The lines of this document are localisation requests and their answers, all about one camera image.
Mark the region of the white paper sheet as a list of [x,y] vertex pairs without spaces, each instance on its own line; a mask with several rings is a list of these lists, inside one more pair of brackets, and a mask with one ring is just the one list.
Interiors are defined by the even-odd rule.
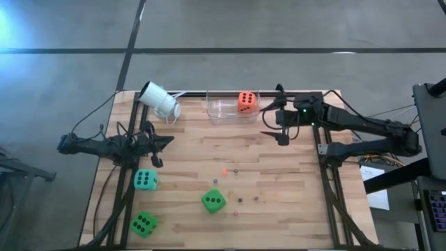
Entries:
[[[360,171],[362,180],[364,182],[385,173],[385,171],[382,169],[377,169],[363,165],[360,166]],[[387,190],[381,190],[378,192],[373,192],[371,194],[368,194],[367,199],[369,206],[371,208],[381,209],[385,211],[388,211],[390,209]]]

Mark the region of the grey metal bar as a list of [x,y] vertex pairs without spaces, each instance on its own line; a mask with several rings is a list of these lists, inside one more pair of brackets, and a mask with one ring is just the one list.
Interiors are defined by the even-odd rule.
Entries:
[[56,172],[32,167],[0,152],[0,251],[6,251],[17,228],[18,215],[37,177],[52,182]]

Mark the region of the large green foam die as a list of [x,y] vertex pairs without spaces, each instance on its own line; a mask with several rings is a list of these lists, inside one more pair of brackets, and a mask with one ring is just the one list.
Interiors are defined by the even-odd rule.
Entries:
[[130,223],[131,230],[142,238],[150,236],[159,224],[159,220],[148,212],[141,211]]
[[217,188],[213,188],[204,194],[201,201],[211,214],[218,212],[226,205],[226,199]]

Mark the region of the black keyboard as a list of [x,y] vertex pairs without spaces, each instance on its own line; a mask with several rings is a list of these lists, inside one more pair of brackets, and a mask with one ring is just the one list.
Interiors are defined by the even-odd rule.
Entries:
[[424,197],[433,231],[446,233],[446,192],[425,190]]

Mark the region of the clear plastic bin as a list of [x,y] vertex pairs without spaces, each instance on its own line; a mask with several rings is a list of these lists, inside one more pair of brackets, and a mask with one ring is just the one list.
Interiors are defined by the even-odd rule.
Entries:
[[260,110],[260,93],[248,90],[256,95],[256,110],[252,113],[238,112],[238,96],[242,91],[207,91],[207,115],[212,124],[249,124],[257,120]]

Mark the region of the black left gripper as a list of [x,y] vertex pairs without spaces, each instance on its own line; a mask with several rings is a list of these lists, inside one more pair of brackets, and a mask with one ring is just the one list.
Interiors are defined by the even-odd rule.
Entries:
[[162,152],[174,136],[159,136],[155,133],[154,125],[150,121],[144,121],[142,126],[143,132],[138,135],[138,143],[141,147],[141,152],[148,155],[152,153],[151,162],[154,167],[163,167],[163,161],[158,157],[158,153]]

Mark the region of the large orange foam die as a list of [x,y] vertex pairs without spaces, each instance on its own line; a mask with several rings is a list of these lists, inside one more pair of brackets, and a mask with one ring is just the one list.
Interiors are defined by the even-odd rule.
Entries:
[[256,110],[256,95],[250,91],[242,91],[238,96],[238,112],[252,113]]

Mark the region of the large teal foam die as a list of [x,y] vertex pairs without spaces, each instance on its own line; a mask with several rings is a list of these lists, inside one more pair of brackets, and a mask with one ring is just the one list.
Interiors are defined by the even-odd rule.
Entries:
[[134,176],[136,190],[157,190],[159,175],[152,169],[139,169]]

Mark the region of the black diagonal brace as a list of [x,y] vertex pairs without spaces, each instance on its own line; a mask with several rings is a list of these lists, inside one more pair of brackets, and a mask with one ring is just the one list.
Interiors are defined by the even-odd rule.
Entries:
[[431,170],[429,159],[424,158],[404,167],[370,178],[364,182],[364,188],[367,194],[371,194],[414,181],[419,176],[430,175]]

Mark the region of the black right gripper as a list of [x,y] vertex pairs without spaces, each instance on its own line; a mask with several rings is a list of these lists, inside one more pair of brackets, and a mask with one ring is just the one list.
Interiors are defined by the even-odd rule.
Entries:
[[279,126],[280,132],[266,132],[261,131],[262,134],[271,136],[275,139],[279,146],[289,145],[289,130],[291,127],[296,127],[296,136],[300,134],[300,115],[301,110],[297,109],[295,111],[286,110],[284,107],[287,105],[288,100],[285,99],[274,99],[269,105],[260,109],[261,112],[267,112],[270,110],[278,109],[275,112],[275,122]]

